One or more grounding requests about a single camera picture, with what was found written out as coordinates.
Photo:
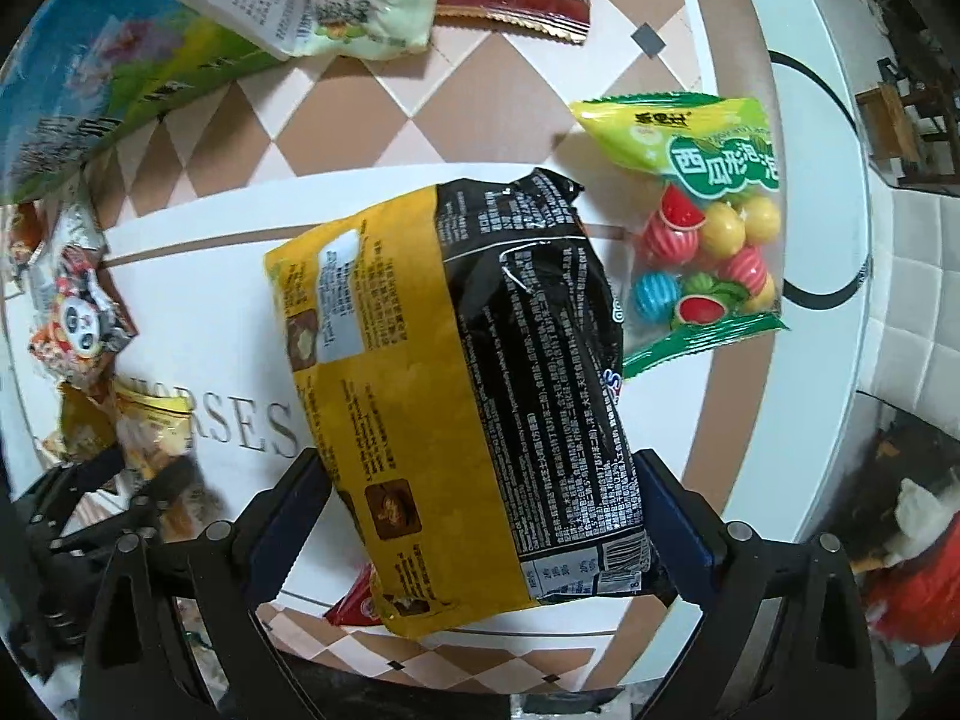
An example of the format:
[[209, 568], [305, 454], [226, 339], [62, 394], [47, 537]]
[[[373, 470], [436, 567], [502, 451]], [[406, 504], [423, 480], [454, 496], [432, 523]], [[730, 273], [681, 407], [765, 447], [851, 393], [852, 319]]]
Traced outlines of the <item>panda print snack packet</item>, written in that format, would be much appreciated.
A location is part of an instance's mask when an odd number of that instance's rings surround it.
[[36, 327], [29, 352], [52, 377], [82, 392], [103, 380], [137, 336], [125, 305], [101, 280], [106, 239], [82, 197], [60, 203], [50, 238], [28, 265]]

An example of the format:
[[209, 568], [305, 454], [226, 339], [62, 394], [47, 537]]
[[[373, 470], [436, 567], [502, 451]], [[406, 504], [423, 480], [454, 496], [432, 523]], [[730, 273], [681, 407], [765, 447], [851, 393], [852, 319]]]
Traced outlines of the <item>yellow and black snack bag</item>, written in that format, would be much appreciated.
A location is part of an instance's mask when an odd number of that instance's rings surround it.
[[265, 255], [314, 447], [420, 639], [656, 577], [623, 330], [573, 179], [457, 179]]

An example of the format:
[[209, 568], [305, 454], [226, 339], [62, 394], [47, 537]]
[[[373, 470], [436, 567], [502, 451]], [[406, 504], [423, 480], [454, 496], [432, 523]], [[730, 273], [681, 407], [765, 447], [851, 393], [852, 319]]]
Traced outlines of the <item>red and white toy pile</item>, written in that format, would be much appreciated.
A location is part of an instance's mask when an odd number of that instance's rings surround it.
[[895, 533], [851, 564], [867, 624], [887, 640], [934, 647], [958, 635], [958, 473], [939, 491], [903, 478]]

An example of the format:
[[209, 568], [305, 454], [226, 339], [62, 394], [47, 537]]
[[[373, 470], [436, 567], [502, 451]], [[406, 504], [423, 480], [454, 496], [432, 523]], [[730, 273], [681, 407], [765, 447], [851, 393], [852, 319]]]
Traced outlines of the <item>yellow biscuit snack packet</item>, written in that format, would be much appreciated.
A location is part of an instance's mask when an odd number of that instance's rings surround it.
[[91, 461], [103, 450], [121, 450], [124, 484], [139, 489], [174, 463], [194, 463], [189, 405], [181, 397], [152, 397], [114, 383], [87, 394], [57, 385], [59, 416], [41, 442], [57, 461]]

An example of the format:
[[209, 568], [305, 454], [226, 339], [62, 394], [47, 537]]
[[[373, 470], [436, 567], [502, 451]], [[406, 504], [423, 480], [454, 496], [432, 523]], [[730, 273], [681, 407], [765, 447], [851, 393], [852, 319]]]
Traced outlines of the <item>white padded chair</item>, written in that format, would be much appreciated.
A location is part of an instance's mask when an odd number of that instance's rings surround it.
[[958, 200], [871, 179], [869, 315], [859, 390], [955, 437]]

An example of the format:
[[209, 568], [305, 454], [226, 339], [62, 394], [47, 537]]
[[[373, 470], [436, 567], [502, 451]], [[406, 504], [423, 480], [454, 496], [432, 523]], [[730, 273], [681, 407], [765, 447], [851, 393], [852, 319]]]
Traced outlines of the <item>orange snack packet far left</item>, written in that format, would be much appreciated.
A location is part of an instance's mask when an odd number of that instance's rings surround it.
[[8, 281], [23, 281], [32, 255], [46, 236], [46, 215], [36, 202], [3, 208], [3, 259]]

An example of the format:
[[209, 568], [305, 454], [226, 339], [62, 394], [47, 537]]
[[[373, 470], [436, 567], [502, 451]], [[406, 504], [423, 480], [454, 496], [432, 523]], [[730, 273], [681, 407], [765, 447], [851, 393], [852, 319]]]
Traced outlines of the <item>green watermelon gum candy bag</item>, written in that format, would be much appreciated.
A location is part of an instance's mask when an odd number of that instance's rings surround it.
[[658, 186], [628, 234], [623, 375], [786, 327], [779, 164], [760, 101], [664, 91], [569, 109], [615, 166]]

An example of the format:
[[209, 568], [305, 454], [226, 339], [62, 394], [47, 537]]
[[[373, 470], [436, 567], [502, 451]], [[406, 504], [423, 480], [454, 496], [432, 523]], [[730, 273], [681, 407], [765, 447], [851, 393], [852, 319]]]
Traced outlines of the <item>blue green milk carton box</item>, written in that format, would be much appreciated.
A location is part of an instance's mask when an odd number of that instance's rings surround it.
[[99, 149], [308, 54], [309, 0], [47, 0], [2, 68], [2, 199], [37, 199]]

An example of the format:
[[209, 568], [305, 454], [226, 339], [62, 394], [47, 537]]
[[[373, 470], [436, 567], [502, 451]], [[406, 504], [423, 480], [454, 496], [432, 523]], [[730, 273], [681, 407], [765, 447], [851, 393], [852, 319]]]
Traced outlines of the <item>wooden stool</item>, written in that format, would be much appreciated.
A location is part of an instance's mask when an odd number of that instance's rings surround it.
[[890, 57], [880, 82], [854, 95], [869, 160], [905, 190], [958, 195], [958, 83], [951, 73], [924, 78]]

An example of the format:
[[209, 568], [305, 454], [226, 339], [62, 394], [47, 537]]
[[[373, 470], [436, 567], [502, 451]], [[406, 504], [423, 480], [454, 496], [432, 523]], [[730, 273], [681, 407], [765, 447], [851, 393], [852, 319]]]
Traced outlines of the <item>pale green snack packet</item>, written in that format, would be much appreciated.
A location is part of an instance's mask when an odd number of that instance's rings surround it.
[[425, 52], [438, 0], [304, 0], [296, 57], [345, 55], [386, 62]]

